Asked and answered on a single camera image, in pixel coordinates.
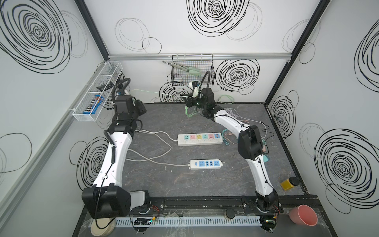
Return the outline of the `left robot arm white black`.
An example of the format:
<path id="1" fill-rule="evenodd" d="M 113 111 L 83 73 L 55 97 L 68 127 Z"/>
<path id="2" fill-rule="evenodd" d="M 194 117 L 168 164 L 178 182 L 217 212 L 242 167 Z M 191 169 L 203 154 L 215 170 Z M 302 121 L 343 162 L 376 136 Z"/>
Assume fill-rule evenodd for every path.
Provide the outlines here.
<path id="1" fill-rule="evenodd" d="M 114 107 L 113 121 L 104 131 L 109 144 L 103 165 L 92 186 L 82 193 L 84 205 L 93 219 L 125 217 L 135 208 L 148 208 L 148 191 L 128 192 L 122 187 L 127 151 L 137 130 L 138 118 L 147 110 L 142 101 L 131 95 L 118 96 Z"/>

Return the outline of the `large multicolour power strip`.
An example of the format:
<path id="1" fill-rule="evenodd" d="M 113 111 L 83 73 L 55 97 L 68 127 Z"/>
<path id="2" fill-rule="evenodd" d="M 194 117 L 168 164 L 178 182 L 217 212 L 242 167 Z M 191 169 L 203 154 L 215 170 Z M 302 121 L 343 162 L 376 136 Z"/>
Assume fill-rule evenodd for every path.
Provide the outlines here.
<path id="1" fill-rule="evenodd" d="M 223 143 L 221 133 L 179 134 L 178 146 L 220 145 Z"/>

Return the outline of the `small blue white power strip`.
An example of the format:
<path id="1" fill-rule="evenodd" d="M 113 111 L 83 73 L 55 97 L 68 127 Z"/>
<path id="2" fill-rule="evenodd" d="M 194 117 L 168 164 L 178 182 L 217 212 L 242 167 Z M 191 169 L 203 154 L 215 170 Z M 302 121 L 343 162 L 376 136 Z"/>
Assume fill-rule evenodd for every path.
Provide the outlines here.
<path id="1" fill-rule="evenodd" d="M 222 166 L 223 166 L 222 162 L 218 159 L 215 159 L 215 160 L 191 160 L 189 168 L 191 170 L 220 169 Z"/>

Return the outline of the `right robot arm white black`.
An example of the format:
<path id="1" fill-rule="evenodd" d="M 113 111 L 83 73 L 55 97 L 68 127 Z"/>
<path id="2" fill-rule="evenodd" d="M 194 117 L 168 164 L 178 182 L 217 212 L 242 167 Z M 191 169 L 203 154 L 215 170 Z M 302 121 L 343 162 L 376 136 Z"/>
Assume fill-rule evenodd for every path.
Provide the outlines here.
<path id="1" fill-rule="evenodd" d="M 195 95 L 194 93 L 180 96 L 187 107 L 195 106 L 201 109 L 201 114 L 225 127 L 238 139 L 238 153 L 246 159 L 255 182 L 256 205 L 260 212 L 268 213 L 278 202 L 278 194 L 271 181 L 264 164 L 263 140 L 256 125 L 246 125 L 230 115 L 223 107 L 216 104 L 214 93 L 205 88 Z"/>

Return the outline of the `green charger plug with cable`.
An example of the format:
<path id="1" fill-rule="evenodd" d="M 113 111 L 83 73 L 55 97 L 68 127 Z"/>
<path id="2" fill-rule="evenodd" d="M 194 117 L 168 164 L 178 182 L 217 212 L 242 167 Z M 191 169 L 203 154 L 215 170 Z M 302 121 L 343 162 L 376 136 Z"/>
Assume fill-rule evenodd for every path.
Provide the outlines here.
<path id="1" fill-rule="evenodd" d="M 131 92 L 134 92 L 134 91 L 140 91 L 140 92 L 146 92 L 146 93 L 154 93 L 154 94 L 158 94 L 158 95 L 167 95 L 169 97 L 180 97 L 181 99 L 185 99 L 185 98 L 194 98 L 194 96 L 185 96 L 183 94 L 181 95 L 170 95 L 170 94 L 167 94 L 167 93 L 162 93 L 162 92 L 155 92 L 155 91 L 148 91 L 148 90 L 142 90 L 142 89 L 132 89 L 130 91 Z M 191 114 L 188 113 L 188 107 L 186 106 L 185 107 L 185 115 L 188 117 L 188 118 L 191 118 L 193 117 L 194 115 L 196 115 L 196 112 L 193 112 Z"/>

